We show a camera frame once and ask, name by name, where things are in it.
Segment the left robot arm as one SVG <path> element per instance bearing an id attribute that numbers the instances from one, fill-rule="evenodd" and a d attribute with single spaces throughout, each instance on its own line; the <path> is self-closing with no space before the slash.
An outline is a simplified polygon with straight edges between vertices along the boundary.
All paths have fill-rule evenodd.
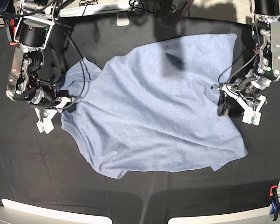
<path id="1" fill-rule="evenodd" d="M 267 104 L 262 92 L 280 80 L 280 0 L 251 0 L 249 4 L 254 17 L 254 55 L 215 88 L 220 92 L 218 116 L 242 117 L 244 123 L 258 125 L 260 110 Z"/>

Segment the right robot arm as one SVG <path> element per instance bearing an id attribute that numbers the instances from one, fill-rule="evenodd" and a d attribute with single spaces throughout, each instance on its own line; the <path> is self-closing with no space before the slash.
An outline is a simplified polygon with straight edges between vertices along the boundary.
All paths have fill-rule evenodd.
<path id="1" fill-rule="evenodd" d="M 62 112 L 77 100 L 57 91 L 61 75 L 49 80 L 39 78 L 39 70 L 44 65 L 43 50 L 62 7 L 61 0 L 21 0 L 17 14 L 11 16 L 16 24 L 12 25 L 11 20 L 6 22 L 12 43 L 17 44 L 6 96 L 12 101 L 26 101 L 35 109 L 39 120 Z"/>

